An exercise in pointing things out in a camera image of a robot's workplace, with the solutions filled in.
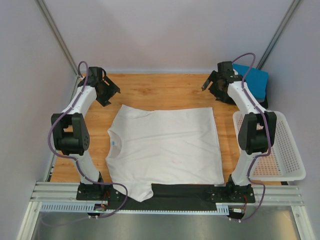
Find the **white t-shirt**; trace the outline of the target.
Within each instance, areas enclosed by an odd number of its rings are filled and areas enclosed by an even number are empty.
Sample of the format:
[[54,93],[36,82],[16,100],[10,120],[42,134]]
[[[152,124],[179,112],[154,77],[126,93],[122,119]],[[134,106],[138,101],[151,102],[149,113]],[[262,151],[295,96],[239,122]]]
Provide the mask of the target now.
[[123,105],[108,134],[105,160],[113,186],[135,201],[152,198],[152,184],[224,183],[210,107],[148,111]]

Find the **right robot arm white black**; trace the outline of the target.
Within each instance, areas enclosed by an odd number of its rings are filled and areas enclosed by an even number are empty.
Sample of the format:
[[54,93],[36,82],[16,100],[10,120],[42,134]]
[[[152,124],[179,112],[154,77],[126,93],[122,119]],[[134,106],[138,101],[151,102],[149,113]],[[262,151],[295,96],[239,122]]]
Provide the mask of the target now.
[[245,77],[236,73],[231,61],[218,63],[217,70],[209,75],[201,89],[209,90],[221,102],[234,102],[243,117],[237,134],[239,160],[225,186],[226,198],[236,202],[249,194],[254,183],[251,172],[258,159],[271,153],[277,116],[263,108],[254,98]]

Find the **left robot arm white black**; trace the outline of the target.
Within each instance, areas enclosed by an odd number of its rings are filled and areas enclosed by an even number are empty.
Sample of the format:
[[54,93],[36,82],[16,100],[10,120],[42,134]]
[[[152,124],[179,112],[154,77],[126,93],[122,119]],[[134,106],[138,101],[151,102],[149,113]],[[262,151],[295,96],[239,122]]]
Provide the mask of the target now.
[[106,107],[111,104],[110,99],[120,92],[120,88],[111,81],[103,68],[91,66],[78,84],[69,105],[61,113],[51,116],[47,137],[50,150],[57,157],[73,161],[80,182],[90,185],[87,194],[94,201],[101,200],[106,189],[99,184],[103,180],[89,153],[90,134],[85,116],[93,102],[97,101]]

